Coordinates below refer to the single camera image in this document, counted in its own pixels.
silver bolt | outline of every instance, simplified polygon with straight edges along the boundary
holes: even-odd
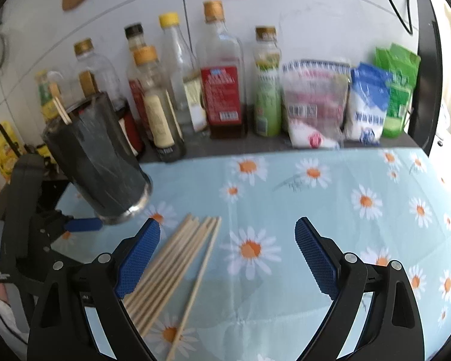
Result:
[[[401,270],[403,267],[401,266],[401,264],[397,261],[397,260],[393,260],[391,262],[391,266],[393,269],[395,270]]]
[[[98,260],[99,263],[107,263],[110,259],[111,259],[110,254],[102,254]]]
[[[54,270],[60,270],[63,267],[63,262],[59,260],[55,262],[52,267]]]
[[[352,253],[347,253],[344,256],[344,259],[346,259],[349,263],[356,263],[357,262],[357,256]]]

transparent plastic package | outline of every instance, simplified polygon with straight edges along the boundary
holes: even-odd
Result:
[[[282,66],[287,124],[295,148],[338,149],[351,66],[343,62],[295,60]]]

wall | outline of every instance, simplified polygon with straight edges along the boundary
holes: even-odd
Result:
[[[69,70],[73,44],[91,37],[96,50],[114,64],[131,100],[125,71],[130,56],[124,26],[142,22],[148,44],[160,46],[158,15],[178,11],[184,35],[195,46],[204,26],[204,0],[86,0],[62,12],[61,0],[8,0],[3,32],[9,53],[0,71],[0,113],[13,118],[25,142],[38,144],[44,127],[34,75],[41,69]],[[253,102],[252,47],[256,25],[275,25],[284,60],[319,58],[357,64],[374,48],[396,42],[417,50],[417,5],[411,1],[415,32],[410,36],[388,0],[222,0],[229,30],[244,47],[248,102]],[[394,0],[406,20],[406,0]]]

orange flower center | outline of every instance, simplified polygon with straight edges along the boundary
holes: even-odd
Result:
[[[420,283],[421,283],[421,280],[419,279],[419,277],[417,275],[415,275],[413,277],[413,279],[411,280],[411,287],[413,289],[417,289],[417,288],[419,288]]]
[[[173,339],[176,337],[177,329],[175,327],[167,327],[162,331],[162,336],[167,342],[172,343]]]
[[[164,221],[164,216],[159,213],[154,213],[150,216],[150,218],[153,218],[155,221],[157,221],[159,224],[162,224]]]
[[[314,179],[318,179],[319,177],[321,177],[321,171],[319,171],[317,168],[309,168],[306,171],[306,174],[308,177],[311,177]]]
[[[246,259],[255,259],[261,254],[261,245],[248,240],[241,245],[241,254]]]
[[[385,154],[385,157],[386,157],[386,160],[387,160],[388,162],[395,162],[395,161],[396,161],[396,159],[395,159],[395,157],[394,157],[393,154],[386,153],[386,154]]]
[[[364,207],[371,207],[373,205],[373,200],[367,195],[361,195],[361,205]]]
[[[376,259],[376,264],[378,266],[387,266],[388,265],[388,260],[386,259],[386,257],[379,257],[378,259]]]
[[[446,281],[444,281],[444,290],[446,293],[451,290],[451,278],[446,278]]]
[[[252,174],[257,171],[257,165],[252,160],[246,160],[239,163],[239,169],[244,174]]]

floral tablecloth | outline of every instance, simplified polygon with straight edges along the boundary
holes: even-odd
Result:
[[[294,240],[295,223],[304,216],[366,263],[402,262],[419,305],[427,359],[450,335],[451,188],[421,150],[293,151],[143,169],[154,192],[142,215],[98,232],[66,233],[53,248],[88,262],[112,252],[147,217],[161,224],[162,244],[189,212],[221,216],[176,359],[297,359],[331,304]],[[58,208],[76,218],[93,216],[72,185]],[[158,360],[167,355],[200,262],[145,337]],[[341,355],[354,350],[370,300],[364,295]]]

